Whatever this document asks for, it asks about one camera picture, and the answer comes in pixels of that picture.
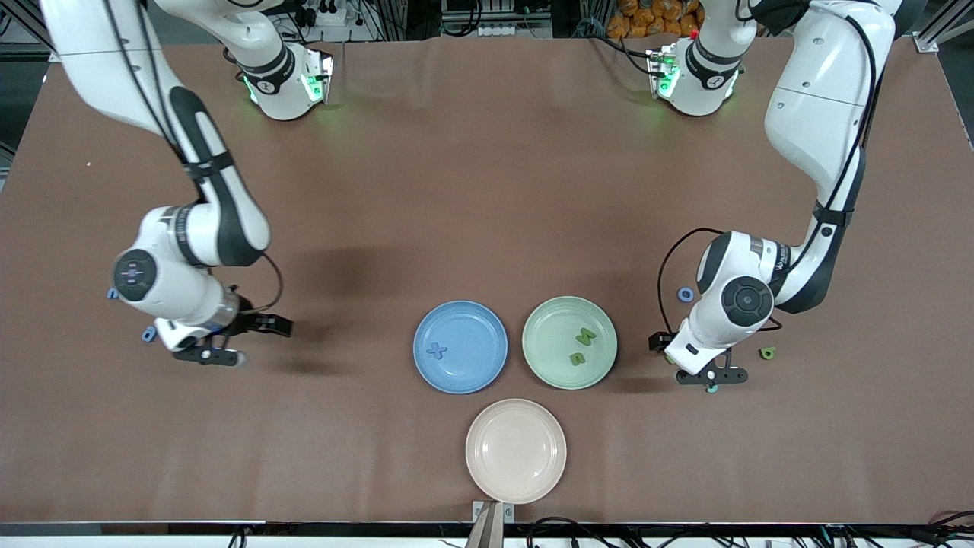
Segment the table surface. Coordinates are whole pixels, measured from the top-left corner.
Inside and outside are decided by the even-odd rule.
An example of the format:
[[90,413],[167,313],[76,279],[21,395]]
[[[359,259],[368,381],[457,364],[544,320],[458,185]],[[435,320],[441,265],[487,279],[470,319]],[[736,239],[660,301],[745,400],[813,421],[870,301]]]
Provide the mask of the table surface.
[[[195,193],[157,137],[52,67],[0,196],[0,519],[466,520],[483,497],[467,429],[513,397],[551,410],[569,449],[519,519],[925,522],[974,504],[974,155],[935,57],[894,47],[825,302],[740,344],[750,380],[708,395],[647,350],[656,270],[697,226],[803,237],[813,185],[763,131],[789,41],[756,41],[704,119],[652,102],[598,43],[321,46],[341,54],[336,104],[287,123],[219,47],[167,49],[271,221],[276,311],[297,323],[236,339],[239,370],[174,361],[139,339],[150,318],[105,299],[142,215]],[[664,277],[676,320],[706,243]],[[217,274],[254,301],[274,291],[266,264]],[[561,294],[602,306],[619,338],[609,376],[577,392],[537,380],[519,342]],[[492,308],[511,341],[468,396],[430,388],[410,353],[453,299]]]

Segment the small blue object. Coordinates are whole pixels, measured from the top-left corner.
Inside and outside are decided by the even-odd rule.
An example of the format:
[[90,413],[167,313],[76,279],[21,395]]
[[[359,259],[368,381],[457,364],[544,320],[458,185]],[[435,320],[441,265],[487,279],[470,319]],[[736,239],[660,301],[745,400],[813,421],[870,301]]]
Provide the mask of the small blue object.
[[152,342],[156,340],[156,327],[149,326],[145,328],[145,331],[142,332],[142,340],[144,340],[145,342]]
[[676,292],[676,297],[680,299],[680,302],[692,302],[693,301],[693,290],[684,286]]
[[507,361],[504,324],[476,302],[440,304],[416,330],[413,360],[433,388],[447,394],[476,392],[493,382]]

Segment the green plate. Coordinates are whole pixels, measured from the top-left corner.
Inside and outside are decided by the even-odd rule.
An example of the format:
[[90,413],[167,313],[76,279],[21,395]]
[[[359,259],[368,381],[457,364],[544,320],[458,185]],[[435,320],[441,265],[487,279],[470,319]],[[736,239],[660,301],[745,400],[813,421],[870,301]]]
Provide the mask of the green plate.
[[581,390],[612,368],[618,340],[601,308],[581,297],[558,296],[528,317],[521,347],[538,378],[555,388]]

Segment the white robotic arm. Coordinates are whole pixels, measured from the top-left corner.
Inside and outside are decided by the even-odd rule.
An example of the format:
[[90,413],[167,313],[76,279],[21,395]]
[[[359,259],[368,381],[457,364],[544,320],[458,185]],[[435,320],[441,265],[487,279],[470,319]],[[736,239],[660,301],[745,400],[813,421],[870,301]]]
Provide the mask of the white robotic arm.
[[[778,5],[794,7],[794,2],[786,1]],[[660,95],[690,114],[716,110],[730,94],[742,53],[736,52],[754,37],[750,11],[766,2],[778,0],[742,8],[741,17],[734,16],[732,0],[719,0],[723,7],[730,6],[727,14],[712,10],[714,2],[707,2],[706,21],[696,43],[679,49],[674,68],[656,82]],[[665,353],[687,373],[698,374],[755,333],[773,308],[803,312],[825,297],[865,170],[861,140],[896,35],[897,7],[898,1],[884,8],[854,0],[812,0],[802,5],[793,29],[795,49],[771,96],[765,130],[774,149],[815,182],[812,220],[799,246],[740,232],[726,232],[711,242],[697,270],[700,301],[665,347]],[[725,41],[712,46],[707,30],[718,14],[727,19],[719,20]],[[730,41],[735,47],[732,56],[727,55],[728,33],[736,36]],[[724,57],[721,66],[714,64],[713,54],[699,54],[719,48]],[[708,89],[708,81],[713,89]]]
[[259,10],[283,0],[156,0],[172,16],[202,27],[230,51],[250,88],[250,98],[275,120],[292,120],[326,100],[330,56],[284,44]]
[[236,351],[198,342],[215,333],[289,335],[289,321],[253,310],[209,273],[213,266],[253,264],[270,244],[270,227],[203,102],[166,63],[144,8],[132,0],[42,0],[41,7],[81,98],[163,137],[196,185],[196,201],[149,212],[116,259],[121,299],[156,317],[163,343],[179,359],[239,365]]

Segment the white plate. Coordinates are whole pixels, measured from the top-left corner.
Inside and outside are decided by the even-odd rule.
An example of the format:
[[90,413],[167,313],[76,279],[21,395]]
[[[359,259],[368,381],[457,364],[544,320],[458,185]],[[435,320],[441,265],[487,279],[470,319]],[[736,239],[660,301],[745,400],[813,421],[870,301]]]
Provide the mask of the white plate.
[[528,400],[492,404],[467,432],[467,469],[481,490],[501,502],[528,504],[548,494],[567,455],[558,420]]

